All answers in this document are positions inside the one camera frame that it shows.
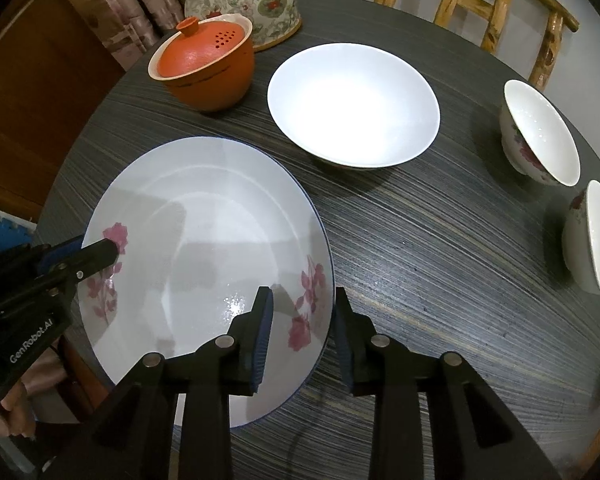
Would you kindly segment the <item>person's left hand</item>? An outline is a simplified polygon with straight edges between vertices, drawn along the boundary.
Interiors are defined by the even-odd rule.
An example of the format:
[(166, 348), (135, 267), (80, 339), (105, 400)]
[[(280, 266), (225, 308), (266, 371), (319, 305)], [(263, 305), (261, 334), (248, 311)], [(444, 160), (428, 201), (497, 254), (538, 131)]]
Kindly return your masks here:
[(24, 374), (0, 402), (0, 438), (34, 438), (35, 418), (29, 402), (28, 375)]

